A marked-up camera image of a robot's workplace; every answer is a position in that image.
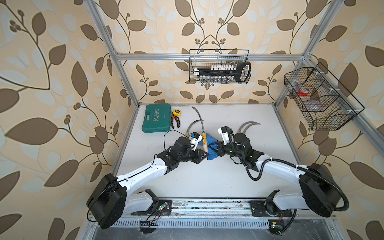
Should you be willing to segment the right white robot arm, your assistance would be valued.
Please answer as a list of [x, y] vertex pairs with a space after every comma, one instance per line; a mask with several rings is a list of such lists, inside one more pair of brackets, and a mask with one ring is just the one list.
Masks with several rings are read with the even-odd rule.
[[279, 177], [297, 186], [295, 190], [275, 190], [267, 204], [279, 210], [311, 210], [328, 218], [333, 212], [345, 212], [350, 207], [346, 194], [325, 168], [318, 164], [297, 165], [256, 151], [243, 133], [222, 133], [217, 143], [217, 154], [237, 157], [252, 181], [259, 181], [264, 173]]

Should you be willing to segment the blue grey microfiber rag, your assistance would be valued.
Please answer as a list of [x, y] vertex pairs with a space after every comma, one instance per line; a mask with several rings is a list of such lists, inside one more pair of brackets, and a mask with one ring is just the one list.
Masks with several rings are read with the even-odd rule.
[[218, 157], [216, 150], [218, 149], [216, 143], [218, 140], [212, 137], [210, 134], [206, 133], [206, 140], [207, 140], [207, 146], [208, 146], [208, 157], [207, 160], [211, 161]]

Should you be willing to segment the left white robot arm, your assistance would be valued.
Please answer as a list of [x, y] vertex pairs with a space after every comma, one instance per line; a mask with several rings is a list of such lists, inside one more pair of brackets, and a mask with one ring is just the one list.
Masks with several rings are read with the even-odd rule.
[[95, 222], [105, 230], [123, 215], [153, 212], [157, 206], [157, 196], [151, 191], [136, 194], [136, 190], [173, 171], [180, 163], [199, 164], [206, 159], [208, 153], [197, 148], [198, 142], [196, 138], [180, 137], [141, 168], [117, 177], [112, 174], [102, 177], [87, 201], [87, 208]]

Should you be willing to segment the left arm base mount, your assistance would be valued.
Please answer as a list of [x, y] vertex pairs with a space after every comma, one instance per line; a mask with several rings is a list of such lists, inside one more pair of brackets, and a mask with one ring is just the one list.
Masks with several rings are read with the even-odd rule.
[[162, 215], [169, 216], [172, 211], [173, 201], [170, 199], [160, 199], [152, 190], [147, 189], [139, 192], [132, 197], [141, 197], [139, 202], [134, 207], [134, 211], [131, 213], [133, 216], [149, 216], [150, 214], [156, 214], [162, 211]]

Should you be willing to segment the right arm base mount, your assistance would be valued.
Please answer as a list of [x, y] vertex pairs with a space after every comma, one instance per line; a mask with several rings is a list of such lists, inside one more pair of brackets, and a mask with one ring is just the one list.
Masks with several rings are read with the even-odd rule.
[[291, 210], [281, 210], [273, 202], [275, 195], [279, 190], [274, 190], [264, 200], [251, 200], [249, 201], [253, 217], [292, 217]]

